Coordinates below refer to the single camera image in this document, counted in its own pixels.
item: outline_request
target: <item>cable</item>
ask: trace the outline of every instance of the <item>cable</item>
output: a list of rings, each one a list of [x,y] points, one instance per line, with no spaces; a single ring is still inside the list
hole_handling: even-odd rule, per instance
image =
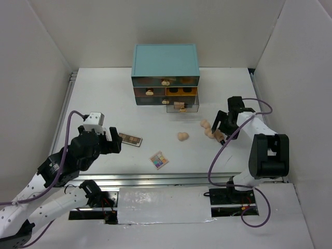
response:
[[[52,225],[52,223],[54,222],[54,220],[52,220],[48,225],[47,227],[41,232],[41,234],[37,237],[37,239],[35,239],[33,242],[31,242],[30,244],[28,245],[24,245],[22,246],[21,248],[27,248],[29,246],[32,246],[34,243],[36,243],[43,235],[44,233],[47,231],[47,229]]]
[[[271,114],[273,112],[272,106],[269,103],[265,102],[264,100],[260,100],[260,99],[256,99],[256,98],[244,98],[242,100],[256,100],[258,102],[261,102],[261,103],[267,105],[270,108],[270,110],[268,112],[260,112],[260,113],[256,113],[256,115],[260,115],[260,114],[268,115],[268,114]]]
[[[250,198],[248,196],[247,196],[247,200],[249,201],[248,206],[250,206],[251,205],[251,200],[250,200]]]
[[[81,215],[82,219],[85,219],[84,212],[81,209],[79,209],[78,207],[75,208],[75,209],[79,212],[79,214]]]
[[[110,209],[112,209],[112,211],[113,211],[113,206],[108,202],[108,200],[106,198],[104,198],[104,201],[109,205]]]
[[[106,214],[105,214],[105,211],[104,211],[104,202],[103,202],[103,200],[102,200],[102,211],[103,211],[104,217],[106,217]]]
[[[218,187],[242,187],[242,188],[249,188],[249,189],[255,189],[257,190],[264,198],[264,200],[266,201],[266,204],[268,206],[268,216],[266,217],[266,219],[259,225],[251,225],[249,223],[247,223],[244,218],[243,218],[243,215],[245,214],[245,212],[247,212],[248,210],[250,209],[254,209],[255,207],[251,206],[245,210],[243,210],[243,212],[241,213],[241,219],[243,221],[243,223],[245,223],[247,226],[249,227],[254,227],[254,228],[257,228],[257,227],[262,227],[264,226],[270,219],[270,216],[271,216],[271,206],[270,206],[270,202],[269,200],[266,198],[266,196],[263,194],[262,191],[260,191],[258,188],[256,187],[252,187],[252,186],[246,186],[246,185],[238,185],[238,184],[218,184],[218,183],[214,183],[212,182],[211,180],[211,173],[212,173],[212,169],[214,167],[214,164],[216,163],[218,157],[220,156],[220,154],[224,151],[224,149],[226,148],[226,146],[230,143],[230,141],[232,141],[232,139],[235,137],[235,135],[240,132],[240,130],[247,124],[249,123],[251,120],[253,120],[255,118],[256,115],[268,115],[268,114],[271,114],[273,112],[273,108],[271,105],[269,105],[267,102],[263,101],[263,100],[259,100],[259,99],[255,99],[255,98],[245,98],[245,99],[242,99],[242,100],[256,100],[258,102],[262,102],[264,104],[266,104],[270,110],[268,112],[259,112],[259,113],[256,113],[255,115],[252,115],[249,119],[247,119],[243,124],[241,124],[234,132],[233,134],[228,138],[228,140],[226,140],[226,143],[224,144],[224,146],[218,151],[217,155],[215,156],[215,158],[213,159],[211,165],[210,165],[210,168],[209,168],[209,171],[207,173],[207,179],[209,180],[209,183],[211,185],[214,185],[214,186],[218,186]]]
[[[65,195],[67,194],[67,193],[66,193],[66,190],[67,190],[67,188],[68,188],[69,186],[73,186],[73,187],[75,188],[75,186],[74,186],[73,184],[68,184],[68,185],[64,188],[64,194],[65,194]]]
[[[65,142],[64,142],[64,147],[63,147],[63,153],[62,153],[62,158],[61,158],[61,162],[60,162],[60,166],[59,166],[59,169],[58,169],[58,172],[53,180],[53,182],[51,183],[50,186],[48,186],[47,189],[45,189],[44,192],[42,192],[40,195],[38,196],[35,196],[35,197],[32,197],[32,198],[28,198],[28,199],[25,199],[25,200],[19,200],[17,201],[16,203],[28,203],[28,202],[31,202],[31,201],[34,201],[34,200],[37,200],[39,199],[40,197],[44,196],[46,193],[48,193],[51,188],[53,188],[53,186],[58,182],[59,178],[60,178],[60,175],[62,173],[62,170],[63,170],[63,166],[64,166],[64,162],[65,162],[65,159],[66,159],[66,154],[67,154],[67,149],[68,149],[68,140],[69,140],[69,129],[70,129],[70,125],[71,125],[71,119],[72,119],[72,115],[73,114],[77,114],[79,115],[81,118],[85,118],[83,114],[79,113],[78,111],[76,110],[73,110],[69,113],[69,116],[68,116],[68,120],[67,120],[67,128],[66,128],[66,137],[65,137]],[[12,202],[12,201],[7,201],[7,202],[0,202],[0,206],[2,205],[15,205],[15,202]]]

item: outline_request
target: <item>white tabletop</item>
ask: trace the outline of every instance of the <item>white tabletop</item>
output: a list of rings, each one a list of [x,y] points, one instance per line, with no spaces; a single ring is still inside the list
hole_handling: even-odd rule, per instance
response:
[[[68,114],[102,112],[104,127],[143,138],[139,148],[123,144],[120,154],[100,155],[82,174],[170,174],[206,173],[221,147],[204,135],[202,119],[213,123],[219,110],[227,111],[232,96],[255,98],[255,91],[246,68],[201,68],[198,85],[200,107],[197,113],[166,113],[165,106],[137,106],[131,82],[131,68],[80,68],[70,98]],[[259,110],[255,101],[247,107]],[[82,119],[74,116],[70,140],[78,135]],[[180,142],[178,132],[187,132],[189,139]],[[56,145],[64,145],[65,126]],[[248,167],[251,141],[244,132],[221,154],[213,172],[242,172]],[[157,170],[149,158],[162,151],[169,163]]]

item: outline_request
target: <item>colorful palette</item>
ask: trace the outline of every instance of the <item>colorful palette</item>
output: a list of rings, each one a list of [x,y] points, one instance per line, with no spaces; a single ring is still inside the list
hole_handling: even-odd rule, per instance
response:
[[[161,151],[155,153],[152,157],[150,157],[150,161],[154,164],[157,170],[169,162],[169,160],[164,157]]]

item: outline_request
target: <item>eyeshadow palette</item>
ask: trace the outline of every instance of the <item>eyeshadow palette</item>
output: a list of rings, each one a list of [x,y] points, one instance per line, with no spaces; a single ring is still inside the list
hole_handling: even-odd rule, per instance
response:
[[[155,153],[152,157],[150,157],[150,161],[154,164],[157,170],[169,162],[169,160],[164,157],[161,151]]]
[[[141,137],[132,136],[124,133],[119,133],[119,136],[122,137],[122,143],[136,147],[140,147],[143,140]]]

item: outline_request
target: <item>drawer cabinet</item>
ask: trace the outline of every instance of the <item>drawer cabinet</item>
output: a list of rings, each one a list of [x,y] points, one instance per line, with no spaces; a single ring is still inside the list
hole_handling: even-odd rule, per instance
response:
[[[131,79],[137,105],[197,112],[199,77],[195,44],[135,45]]]

